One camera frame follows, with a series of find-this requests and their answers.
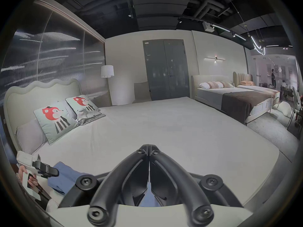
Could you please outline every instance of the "white lamp shade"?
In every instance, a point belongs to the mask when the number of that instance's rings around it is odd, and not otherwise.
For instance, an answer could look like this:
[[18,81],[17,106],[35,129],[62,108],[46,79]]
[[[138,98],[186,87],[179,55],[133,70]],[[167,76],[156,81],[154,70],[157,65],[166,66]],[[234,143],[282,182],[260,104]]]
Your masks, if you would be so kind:
[[101,77],[110,78],[114,76],[114,67],[111,65],[101,66]]

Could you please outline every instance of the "wavy upholstered headboard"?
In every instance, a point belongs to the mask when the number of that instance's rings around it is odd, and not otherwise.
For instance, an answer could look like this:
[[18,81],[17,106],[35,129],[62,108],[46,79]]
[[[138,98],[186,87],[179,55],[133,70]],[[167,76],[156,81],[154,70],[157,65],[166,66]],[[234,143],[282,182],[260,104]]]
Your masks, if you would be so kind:
[[236,72],[234,71],[233,76],[234,76],[234,84],[235,84],[235,87],[236,87],[237,85],[240,85],[240,82],[241,82],[241,81],[252,81],[252,75],[250,75],[250,74],[236,73]]
[[223,75],[194,75],[191,76],[191,89],[192,89],[192,97],[195,99],[197,96],[196,89],[199,88],[199,84],[202,82],[208,81],[226,81],[231,82],[228,76]]
[[54,79],[48,83],[34,81],[27,87],[10,87],[4,97],[3,109],[9,134],[16,150],[21,150],[16,138],[16,129],[32,119],[34,110],[63,101],[67,97],[81,94],[81,87],[76,79],[61,81]]

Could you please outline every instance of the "fox illustration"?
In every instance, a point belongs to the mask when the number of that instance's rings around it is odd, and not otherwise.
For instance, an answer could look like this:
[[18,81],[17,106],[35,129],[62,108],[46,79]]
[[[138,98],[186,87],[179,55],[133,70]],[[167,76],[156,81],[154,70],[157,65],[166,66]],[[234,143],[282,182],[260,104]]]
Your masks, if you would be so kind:
[[64,130],[66,128],[66,125],[70,126],[70,123],[67,121],[67,119],[62,117],[62,114],[64,112],[63,110],[59,110],[57,107],[47,106],[46,108],[42,109],[42,112],[48,120],[55,122],[57,134],[60,131]]
[[74,100],[81,106],[84,106],[86,110],[93,111],[95,110],[92,105],[89,105],[89,100],[86,100],[84,97],[74,97]]

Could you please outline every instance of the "human hand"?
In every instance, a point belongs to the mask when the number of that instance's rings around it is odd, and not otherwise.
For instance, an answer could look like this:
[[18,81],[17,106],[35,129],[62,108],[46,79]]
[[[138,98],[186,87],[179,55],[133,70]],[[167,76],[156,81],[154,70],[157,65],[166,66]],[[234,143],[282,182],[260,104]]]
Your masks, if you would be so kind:
[[[18,176],[20,181],[22,182],[22,178],[23,178],[23,172],[25,172],[27,174],[27,170],[25,168],[25,166],[20,166],[19,171],[18,171]],[[28,183],[33,187],[38,186],[38,180],[37,180],[37,176],[36,174],[29,177],[28,179]]]

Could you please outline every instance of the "brown bed throw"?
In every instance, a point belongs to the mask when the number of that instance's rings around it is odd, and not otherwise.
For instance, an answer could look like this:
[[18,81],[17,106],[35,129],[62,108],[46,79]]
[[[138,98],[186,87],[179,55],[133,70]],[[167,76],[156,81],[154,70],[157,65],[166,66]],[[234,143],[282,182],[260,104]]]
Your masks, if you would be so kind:
[[221,111],[244,124],[252,108],[268,98],[268,94],[256,91],[224,93]]

